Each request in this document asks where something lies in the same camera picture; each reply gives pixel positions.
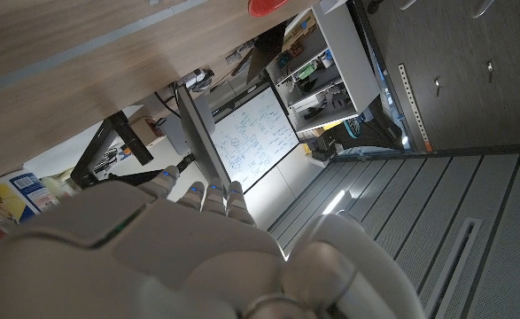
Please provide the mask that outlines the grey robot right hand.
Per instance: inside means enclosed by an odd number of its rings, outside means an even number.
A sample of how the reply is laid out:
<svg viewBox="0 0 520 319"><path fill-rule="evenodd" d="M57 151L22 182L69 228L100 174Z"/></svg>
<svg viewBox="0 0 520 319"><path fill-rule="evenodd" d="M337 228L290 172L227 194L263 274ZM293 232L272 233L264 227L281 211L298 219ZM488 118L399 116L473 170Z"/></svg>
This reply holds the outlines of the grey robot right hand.
<svg viewBox="0 0 520 319"><path fill-rule="evenodd" d="M242 188L168 167L90 187L0 240L0 318L421 318L415 287L346 213L312 220L289 253Z"/></svg>

